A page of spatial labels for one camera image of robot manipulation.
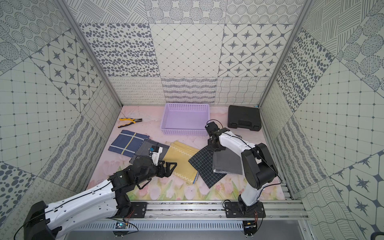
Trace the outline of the black grid pillowcase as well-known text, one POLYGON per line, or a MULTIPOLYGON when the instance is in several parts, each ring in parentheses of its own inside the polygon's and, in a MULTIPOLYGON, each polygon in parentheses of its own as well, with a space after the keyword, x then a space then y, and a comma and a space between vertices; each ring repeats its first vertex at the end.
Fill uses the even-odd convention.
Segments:
POLYGON ((213 155, 214 152, 209 151, 208 147, 204 147, 189 159, 189 163, 199 172, 209 189, 227 175, 214 173, 213 155))

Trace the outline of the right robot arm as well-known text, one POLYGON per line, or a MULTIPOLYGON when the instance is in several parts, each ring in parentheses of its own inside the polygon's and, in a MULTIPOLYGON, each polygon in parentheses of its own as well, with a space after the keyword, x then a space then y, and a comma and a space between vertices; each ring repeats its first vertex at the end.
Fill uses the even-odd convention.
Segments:
POLYGON ((236 136, 227 128, 219 128, 214 122, 207 123, 205 129, 209 135, 208 149, 211 152, 231 150, 241 158, 243 174, 248 182, 244 192, 238 198, 238 211, 243 215, 256 210, 260 196, 268 187, 280 178, 278 169, 265 144, 252 144, 236 136))

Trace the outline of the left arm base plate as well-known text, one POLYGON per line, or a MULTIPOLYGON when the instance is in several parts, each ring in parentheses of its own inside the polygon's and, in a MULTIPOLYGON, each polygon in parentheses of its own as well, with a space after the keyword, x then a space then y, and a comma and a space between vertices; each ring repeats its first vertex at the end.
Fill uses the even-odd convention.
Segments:
POLYGON ((147 202, 130 202, 123 207, 118 207, 118 211, 115 214, 117 218, 139 218, 142 219, 145 217, 147 211, 147 202))

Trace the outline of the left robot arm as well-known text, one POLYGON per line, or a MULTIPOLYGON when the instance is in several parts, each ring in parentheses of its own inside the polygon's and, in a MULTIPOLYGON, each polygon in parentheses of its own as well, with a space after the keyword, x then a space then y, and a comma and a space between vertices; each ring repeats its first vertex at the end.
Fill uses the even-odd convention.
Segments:
POLYGON ((55 240, 68 232, 107 218, 143 218, 147 203, 132 203, 128 192, 143 189, 155 178, 168 178, 177 163, 158 161, 148 156, 138 157, 125 169, 114 173, 102 183, 58 202, 37 202, 25 219, 25 240, 55 240))

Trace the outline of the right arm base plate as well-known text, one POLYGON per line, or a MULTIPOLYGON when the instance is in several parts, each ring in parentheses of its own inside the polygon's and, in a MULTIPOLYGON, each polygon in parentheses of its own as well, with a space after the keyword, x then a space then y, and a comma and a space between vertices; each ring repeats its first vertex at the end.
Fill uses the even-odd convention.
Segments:
POLYGON ((262 202, 246 206, 243 202, 223 202, 227 218, 265 218, 265 208, 262 202))

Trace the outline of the yellow zigzag pillowcase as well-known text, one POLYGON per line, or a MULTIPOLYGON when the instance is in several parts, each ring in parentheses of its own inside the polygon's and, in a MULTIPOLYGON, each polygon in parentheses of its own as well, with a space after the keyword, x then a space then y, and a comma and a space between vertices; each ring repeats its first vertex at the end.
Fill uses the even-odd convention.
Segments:
POLYGON ((189 160, 198 152, 199 149, 176 141, 170 145, 163 160, 177 163, 172 175, 177 176, 189 184, 194 184, 198 171, 189 163, 189 160))

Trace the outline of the plain grey pillowcase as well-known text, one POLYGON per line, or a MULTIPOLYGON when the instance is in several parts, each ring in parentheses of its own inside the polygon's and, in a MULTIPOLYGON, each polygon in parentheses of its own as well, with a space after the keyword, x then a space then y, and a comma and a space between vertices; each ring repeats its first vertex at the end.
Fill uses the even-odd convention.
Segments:
POLYGON ((217 174, 243 174, 241 157, 229 148, 214 152, 213 172, 217 174))

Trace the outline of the purple plastic basket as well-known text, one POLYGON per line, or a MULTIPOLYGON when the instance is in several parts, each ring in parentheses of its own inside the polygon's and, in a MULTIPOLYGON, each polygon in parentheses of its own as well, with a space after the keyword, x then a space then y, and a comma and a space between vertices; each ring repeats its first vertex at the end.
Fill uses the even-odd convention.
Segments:
POLYGON ((208 104, 167 103, 161 130, 165 135, 207 136, 205 126, 210 119, 208 104))

